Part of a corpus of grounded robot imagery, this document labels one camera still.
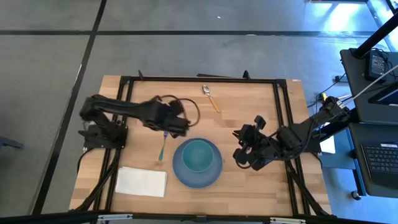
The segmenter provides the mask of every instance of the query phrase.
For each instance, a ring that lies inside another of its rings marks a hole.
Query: white cable
[[[388,70],[386,73],[382,74],[379,78],[377,78],[376,80],[374,80],[372,83],[370,83],[367,87],[365,87],[362,91],[360,91],[356,96],[354,96],[351,100],[349,100],[347,103],[345,103],[345,105],[348,105],[349,103],[351,103],[352,101],[354,101],[357,97],[359,97],[363,92],[365,92],[370,86],[372,86],[373,84],[377,83],[380,79],[382,79],[383,77],[385,77],[386,75],[388,75],[388,73],[394,71],[396,68],[398,68],[398,65],[396,65],[394,68]]]

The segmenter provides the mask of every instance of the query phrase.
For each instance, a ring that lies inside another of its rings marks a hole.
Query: white napkin
[[[164,197],[166,183],[166,172],[122,167],[119,168],[115,191],[122,194]]]

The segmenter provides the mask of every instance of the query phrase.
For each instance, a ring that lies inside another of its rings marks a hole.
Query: wooden tabletop
[[[105,76],[100,94],[116,98],[120,76]],[[217,113],[209,98],[202,93],[201,86],[207,84],[211,95],[219,106]],[[300,80],[287,80],[289,98],[295,123],[308,118]],[[284,122],[287,117],[282,90],[280,92]],[[194,100],[201,112],[197,126],[190,128],[186,137],[167,138],[163,161],[158,161],[163,143],[163,132],[152,131],[141,122],[129,118],[129,133],[126,147],[121,154],[120,167],[135,167],[162,170],[168,173],[164,198],[115,193],[112,211],[139,213],[208,214],[208,215],[292,215],[284,163],[274,161],[259,171],[240,169],[232,157],[239,147],[232,135],[243,124],[254,124],[256,115],[267,122],[262,132],[273,133],[278,127],[274,92],[271,84],[263,83],[202,83],[202,82],[134,82],[132,102],[142,102],[155,95],[175,95]],[[197,118],[195,107],[183,102],[189,120]],[[172,158],[176,148],[190,138],[205,138],[213,142],[223,157],[223,171],[219,179],[205,189],[190,189],[181,184],[172,169]],[[98,181],[104,149],[95,149],[87,154],[73,191],[70,208],[83,202]],[[305,183],[317,202],[330,211],[322,169],[311,154],[301,155]],[[296,186],[299,211],[302,210],[300,192]]]

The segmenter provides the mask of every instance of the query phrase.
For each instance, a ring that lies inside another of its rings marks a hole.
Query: gray floor
[[[94,0],[1,1],[0,29],[91,29],[99,5],[100,1]],[[372,31],[377,24],[365,4],[114,0],[108,1],[99,28]],[[0,136],[25,144],[22,150],[0,149],[0,217],[29,212],[87,40],[87,36],[0,36]],[[316,93],[332,84],[334,76],[344,73],[339,51],[363,41],[273,36],[97,36],[44,212],[68,209],[83,143],[77,134],[82,128],[78,110],[85,97],[98,92],[103,75],[137,75],[140,69],[148,76],[210,73],[238,77],[249,70],[256,78],[299,78],[307,101],[313,101]],[[388,50],[384,41],[377,47]],[[328,93],[345,95],[349,88],[337,84]],[[397,199],[366,197],[356,202],[347,198],[354,188],[351,172],[326,170],[325,182],[335,215],[398,221],[388,212],[396,208]],[[361,209],[376,212],[364,215]]]

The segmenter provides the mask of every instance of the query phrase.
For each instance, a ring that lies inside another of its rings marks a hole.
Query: blue bowl
[[[184,185],[200,189],[214,183],[223,169],[218,148],[202,138],[183,142],[173,156],[173,170]]]

